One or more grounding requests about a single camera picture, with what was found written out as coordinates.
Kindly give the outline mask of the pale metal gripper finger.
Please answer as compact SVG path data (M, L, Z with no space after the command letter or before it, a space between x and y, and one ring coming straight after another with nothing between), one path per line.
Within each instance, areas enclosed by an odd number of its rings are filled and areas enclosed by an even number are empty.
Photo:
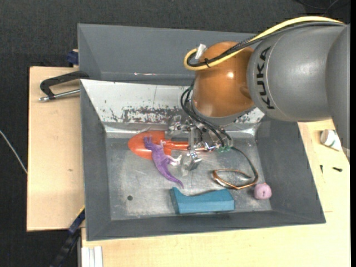
M191 157L183 155L181 159L180 171L183 177L187 176L190 171Z
M196 151L190 151L189 152L188 170L191 171L191 170L196 169L201 161L202 161L202 159L199 157L199 155L196 153Z

